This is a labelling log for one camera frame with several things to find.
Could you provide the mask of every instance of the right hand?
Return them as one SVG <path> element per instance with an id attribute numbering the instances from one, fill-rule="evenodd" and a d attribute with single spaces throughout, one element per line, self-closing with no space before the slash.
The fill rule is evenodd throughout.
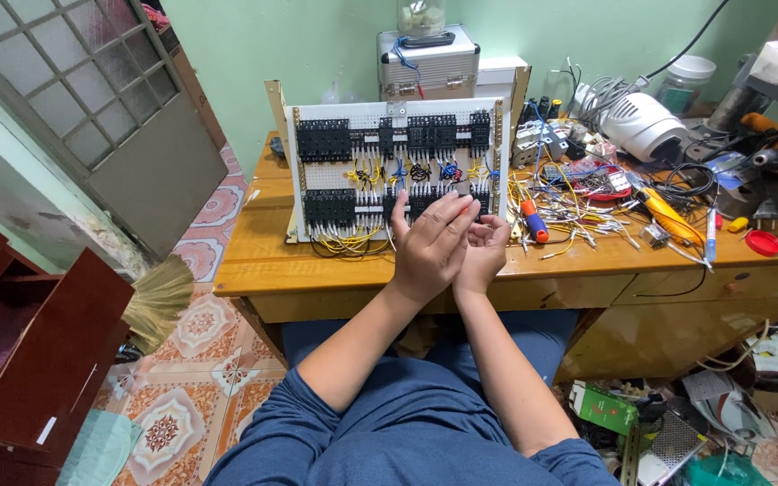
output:
<path id="1" fill-rule="evenodd" d="M 506 245 L 512 226 L 500 216 L 483 215 L 485 225 L 473 223 L 467 233 L 469 247 L 452 292 L 484 294 L 497 272 L 506 265 Z"/>
<path id="2" fill-rule="evenodd" d="M 395 233 L 395 275 L 387 285 L 420 308 L 443 292 L 456 277 L 468 246 L 468 229 L 480 203 L 451 191 L 407 226 L 407 192 L 398 194 L 392 213 Z"/>

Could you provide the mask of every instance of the perforated board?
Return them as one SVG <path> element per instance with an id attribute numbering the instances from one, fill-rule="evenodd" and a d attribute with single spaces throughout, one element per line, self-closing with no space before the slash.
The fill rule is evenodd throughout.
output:
<path id="1" fill-rule="evenodd" d="M 291 160 L 290 168 L 293 172 L 293 184 L 295 195 L 294 213 L 296 215 L 297 222 L 297 235 L 299 241 L 310 241 L 310 235 L 305 224 L 305 217 L 303 213 L 303 196 L 307 189 L 356 189 L 357 182 L 348 178 L 348 173 L 351 171 L 369 171 L 374 173 L 374 169 L 380 166 L 385 168 L 386 178 L 379 180 L 376 184 L 380 192 L 380 186 L 389 183 L 385 180 L 398 170 L 398 162 L 395 158 L 386 160 L 380 154 L 378 149 L 374 149 L 371 153 L 364 150 L 353 150 L 353 160 L 347 162 L 304 162 L 300 159 L 298 153 L 297 144 L 297 122 L 301 120 L 323 120 L 323 119 L 348 119 L 349 128 L 352 131 L 355 130 L 377 130 L 382 118 L 391 118 L 393 129 L 407 129 L 410 117 L 417 116 L 433 116 L 433 115 L 455 115 L 458 126 L 467 126 L 470 124 L 470 116 L 473 113 L 486 112 L 490 115 L 490 127 L 489 127 L 489 148 L 485 150 L 483 157 L 478 159 L 479 164 L 484 164 L 490 171 L 499 172 L 499 178 L 492 180 L 485 178 L 484 182 L 481 182 L 481 188 L 487 189 L 491 194 L 491 208 L 490 214 L 496 214 L 503 218 L 506 217 L 506 194 L 507 194 L 507 171 L 509 169 L 509 132 L 511 119 L 509 116 L 508 100 L 503 98 L 476 98 L 476 99 L 439 99 L 439 100 L 423 100 L 423 101 L 408 101 L 404 106 L 405 113 L 399 115 L 399 108 L 393 106 L 393 113 L 388 112 L 387 103 L 356 103 L 349 105 L 303 105 L 303 106 L 287 106 L 285 108 L 285 115 L 287 117 L 287 128 L 289 133 L 289 151 L 288 159 Z M 500 138 L 496 139 L 495 132 L 499 125 L 498 120 L 502 124 L 500 129 Z M 406 136 L 396 135 L 394 141 L 403 146 L 403 141 Z M 460 143 L 464 143 L 466 138 L 470 140 L 471 134 L 469 132 L 458 132 L 457 139 Z M 406 151 L 395 152 L 395 155 L 401 157 L 409 156 Z M 453 152 L 454 161 L 452 157 L 441 157 L 443 166 L 447 163 L 454 163 L 461 171 L 462 182 L 455 183 L 453 187 L 458 190 L 460 194 L 470 193 L 470 180 L 467 179 L 468 170 L 473 169 L 475 159 L 470 157 L 469 148 L 458 148 Z M 417 184 L 413 182 L 410 177 L 405 177 L 408 192 L 413 192 L 416 187 L 422 188 L 428 185 L 429 187 L 439 187 L 441 185 L 440 168 L 438 167 L 438 161 L 435 158 L 429 157 L 407 157 L 403 164 L 407 164 L 407 160 L 412 162 L 418 162 L 423 168 L 425 164 L 431 169 L 431 174 L 422 182 Z M 476 183 L 480 183 L 480 179 L 472 177 L 471 180 Z M 443 181 L 444 186 L 448 186 L 448 181 Z M 396 185 L 400 189 L 400 182 L 396 182 Z M 372 239 L 385 239 L 385 230 L 379 230 Z"/>

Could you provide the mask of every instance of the yellow utility knife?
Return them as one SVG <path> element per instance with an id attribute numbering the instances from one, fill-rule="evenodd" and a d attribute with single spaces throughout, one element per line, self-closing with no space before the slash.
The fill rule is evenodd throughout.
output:
<path id="1" fill-rule="evenodd" d="M 645 186 L 642 180 L 632 172 L 626 171 L 626 178 L 632 184 L 633 189 L 637 191 L 635 196 L 647 206 L 647 209 L 650 209 L 660 226 L 676 238 L 683 238 L 696 247 L 704 247 L 705 237 L 686 222 L 682 216 L 678 215 L 677 211 L 669 206 L 659 193 L 653 188 Z"/>

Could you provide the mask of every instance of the white plastic jar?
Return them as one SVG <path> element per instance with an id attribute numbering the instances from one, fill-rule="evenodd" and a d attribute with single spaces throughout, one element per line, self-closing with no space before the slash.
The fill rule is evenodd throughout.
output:
<path id="1" fill-rule="evenodd" d="M 697 55 L 684 55 L 667 71 L 655 98 L 673 115 L 680 116 L 692 108 L 701 88 L 716 72 L 716 64 Z"/>
<path id="2" fill-rule="evenodd" d="M 398 0 L 398 30 L 404 36 L 434 36 L 446 25 L 446 0 Z"/>

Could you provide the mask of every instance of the broom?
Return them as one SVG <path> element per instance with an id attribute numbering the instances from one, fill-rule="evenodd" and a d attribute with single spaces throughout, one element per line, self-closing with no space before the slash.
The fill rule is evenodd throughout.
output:
<path id="1" fill-rule="evenodd" d="M 194 294 L 194 274 L 175 253 L 134 282 L 134 297 L 122 320 L 131 326 L 130 343 L 151 355 L 176 330 L 179 313 Z"/>

